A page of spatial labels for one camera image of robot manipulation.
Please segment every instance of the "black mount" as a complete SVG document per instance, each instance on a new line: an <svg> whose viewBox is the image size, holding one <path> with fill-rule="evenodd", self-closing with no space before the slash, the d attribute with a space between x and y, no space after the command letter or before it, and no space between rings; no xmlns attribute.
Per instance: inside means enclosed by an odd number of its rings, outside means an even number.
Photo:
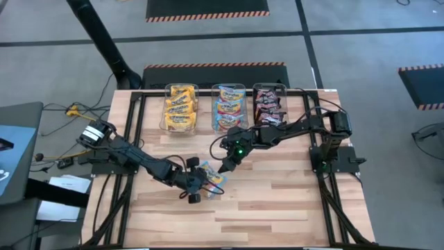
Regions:
<svg viewBox="0 0 444 250"><path fill-rule="evenodd" d="M110 66L119 90L138 90L142 78L129 68L89 0L67 0L97 50Z"/></svg>

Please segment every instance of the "orange and black stripe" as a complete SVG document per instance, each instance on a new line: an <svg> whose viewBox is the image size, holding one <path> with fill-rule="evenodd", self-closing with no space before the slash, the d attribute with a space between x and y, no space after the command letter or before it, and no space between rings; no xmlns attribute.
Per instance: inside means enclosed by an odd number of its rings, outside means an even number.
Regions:
<svg viewBox="0 0 444 250"><path fill-rule="evenodd" d="M176 22L176 21L189 21L189 20L201 20L201 19L220 19L220 18L238 18L238 17L268 17L269 11L245 11L245 12L226 12L226 13L214 13L214 14L198 14L198 15L177 15L169 17L150 17L146 19L146 22Z"/></svg>
<svg viewBox="0 0 444 250"><path fill-rule="evenodd" d="M443 108L444 108L444 103L421 104L418 106L419 110L438 110Z"/></svg>
<svg viewBox="0 0 444 250"><path fill-rule="evenodd" d="M433 65L421 65L421 66L413 66L413 67L401 67L398 68L398 72L406 72L412 70L422 70L422 69L437 69L444 67L444 63L436 63ZM444 109L444 103L424 103L418 106L419 110L438 110Z"/></svg>
<svg viewBox="0 0 444 250"><path fill-rule="evenodd" d="M220 63L181 63L147 65L148 68L172 68L172 67L248 67L248 66L285 66L285 62L220 62Z"/></svg>
<svg viewBox="0 0 444 250"><path fill-rule="evenodd" d="M444 63L437 63L434 65L421 65L421 66L413 66L413 67L401 67L398 68L398 72L404 72L404 71L409 71L409 70L421 70L421 69L436 69L436 68L440 68L440 67L444 67Z"/></svg>

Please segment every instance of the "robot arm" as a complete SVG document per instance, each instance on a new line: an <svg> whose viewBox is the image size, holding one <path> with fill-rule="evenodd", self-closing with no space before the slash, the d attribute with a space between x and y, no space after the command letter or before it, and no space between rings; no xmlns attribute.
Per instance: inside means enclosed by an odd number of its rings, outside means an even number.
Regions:
<svg viewBox="0 0 444 250"><path fill-rule="evenodd" d="M105 121L91 122L77 142L87 149L106 152L114 164L142 166L156 181L176 186L190 194L189 203L200 201L198 191L207 184L205 170L190 166L190 172L186 169L183 171L187 166L181 166L168 158L154 158L118 135L114 125Z"/></svg>
<svg viewBox="0 0 444 250"><path fill-rule="evenodd" d="M324 118L330 118L331 130L323 125ZM269 149L281 141L307 133L320 133L326 138L321 145L320 160L331 161L337 158L337 149L342 140L352 135L348 115L344 112L328 111L322 115L311 115L290 124L267 127L251 127L242 129L234 127L228 130L226 138L222 139L220 147L227 150L227 156L222 160L219 173L234 171L253 149Z"/></svg>

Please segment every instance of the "wooden tabletop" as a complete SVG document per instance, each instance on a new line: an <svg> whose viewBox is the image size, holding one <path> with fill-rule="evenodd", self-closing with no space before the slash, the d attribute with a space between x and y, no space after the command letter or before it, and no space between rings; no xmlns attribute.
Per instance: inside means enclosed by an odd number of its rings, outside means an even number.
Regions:
<svg viewBox="0 0 444 250"><path fill-rule="evenodd" d="M319 90L319 97L339 104L336 91ZM114 93L109 122L123 135L131 91ZM198 156L218 169L212 160L211 142L216 138L211 127L211 97L200 97L196 135L172 136L159 129L164 98L146 100L141 139L143 150L155 157L179 154ZM301 97L288 97L289 120L304 113ZM330 103L321 105L337 110ZM135 130L138 107L132 127ZM253 102L248 98L248 116L253 125ZM188 204L179 199L182 190L154 181L140 169L133 183L125 247L303 247L327 246L327 232L318 181L311 171L308 135L281 142L269 150L254 150L234 172L226 173L225 194L215 200ZM214 147L224 157L224 150ZM368 240L374 240L361 185L350 174L336 175L343 210ZM92 236L92 223L105 176L98 176L83 225L83 239ZM114 177L104 192L97 227L110 207ZM114 224L112 242L117 241L119 219ZM336 215L332 212L336 241L341 241Z"/></svg>

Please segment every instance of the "gray floor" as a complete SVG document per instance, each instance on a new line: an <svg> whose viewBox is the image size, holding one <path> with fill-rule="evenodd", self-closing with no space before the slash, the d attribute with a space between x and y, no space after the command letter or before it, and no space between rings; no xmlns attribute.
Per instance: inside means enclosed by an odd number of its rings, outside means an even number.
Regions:
<svg viewBox="0 0 444 250"><path fill-rule="evenodd" d="M270 17L147 24L146 0L92 0L114 38L259 31L300 31L293 0L268 0ZM340 30L444 26L444 6L432 0L303 0L309 29ZM9 0L0 14L0 42L87 39L60 0ZM376 240L402 247L444 249L444 164L415 148L410 133L440 122L442 110L417 111L396 69L442 63L444 32L312 37L325 88L339 90L351 116L353 144L368 162L362 165L364 192ZM314 88L303 37L240 38L118 44L128 64L141 73L151 63L284 61L291 86ZM0 48L0 106L28 101L92 105L110 70L94 45ZM115 80L105 93L108 105ZM44 112L40 133L69 121L61 112ZM60 155L86 121L39 137L36 152ZM48 174L88 174L86 165ZM78 236L45 238L42 249L70 247Z"/></svg>

